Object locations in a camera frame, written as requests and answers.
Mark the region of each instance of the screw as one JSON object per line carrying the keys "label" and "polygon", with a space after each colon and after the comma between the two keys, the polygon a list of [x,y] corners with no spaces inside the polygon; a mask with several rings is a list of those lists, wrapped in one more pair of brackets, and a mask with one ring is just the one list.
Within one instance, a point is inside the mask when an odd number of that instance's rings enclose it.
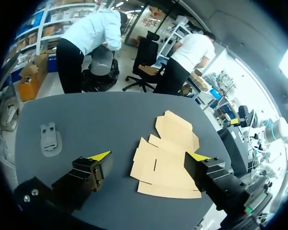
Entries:
{"label": "screw", "polygon": [[37,196],[38,195],[38,190],[35,188],[35,189],[33,189],[32,191],[31,191],[31,194],[33,195],[33,196]]}
{"label": "screw", "polygon": [[30,202],[30,196],[29,195],[24,196],[24,202]]}

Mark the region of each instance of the black office chair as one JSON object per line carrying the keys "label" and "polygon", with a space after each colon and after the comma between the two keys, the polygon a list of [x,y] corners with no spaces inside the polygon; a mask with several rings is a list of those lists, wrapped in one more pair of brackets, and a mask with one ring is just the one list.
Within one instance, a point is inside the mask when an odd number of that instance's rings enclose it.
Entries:
{"label": "black office chair", "polygon": [[151,86],[149,83],[157,84],[159,82],[161,78],[161,72],[166,65],[164,63],[161,63],[161,69],[153,76],[139,69],[139,66],[142,65],[147,67],[156,63],[158,55],[158,44],[153,41],[158,41],[159,38],[159,35],[156,35],[150,31],[148,31],[146,38],[141,38],[138,47],[138,53],[136,55],[132,70],[132,73],[138,75],[141,79],[127,76],[126,81],[132,79],[136,82],[123,88],[123,91],[126,91],[127,89],[130,89],[131,87],[136,85],[142,87],[144,92],[146,92],[146,86],[154,90],[154,87]]}

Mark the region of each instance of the gray plastic part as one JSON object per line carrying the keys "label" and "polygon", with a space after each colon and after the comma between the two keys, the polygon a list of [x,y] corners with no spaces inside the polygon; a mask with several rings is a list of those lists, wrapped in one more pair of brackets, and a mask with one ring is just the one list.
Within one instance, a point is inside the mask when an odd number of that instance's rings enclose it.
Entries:
{"label": "gray plastic part", "polygon": [[41,125],[41,140],[40,146],[42,153],[46,157],[58,155],[62,150],[62,138],[54,122],[50,122],[48,126]]}

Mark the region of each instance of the black bag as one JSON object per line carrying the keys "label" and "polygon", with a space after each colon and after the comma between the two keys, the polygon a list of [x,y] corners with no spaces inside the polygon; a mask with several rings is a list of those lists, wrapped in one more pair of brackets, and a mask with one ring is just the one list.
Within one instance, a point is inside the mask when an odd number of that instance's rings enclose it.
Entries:
{"label": "black bag", "polygon": [[85,69],[82,72],[82,90],[84,92],[104,92],[109,90],[119,78],[120,70],[119,64],[116,59],[113,59],[111,65],[111,71],[104,76],[96,76],[91,73],[89,69]]}

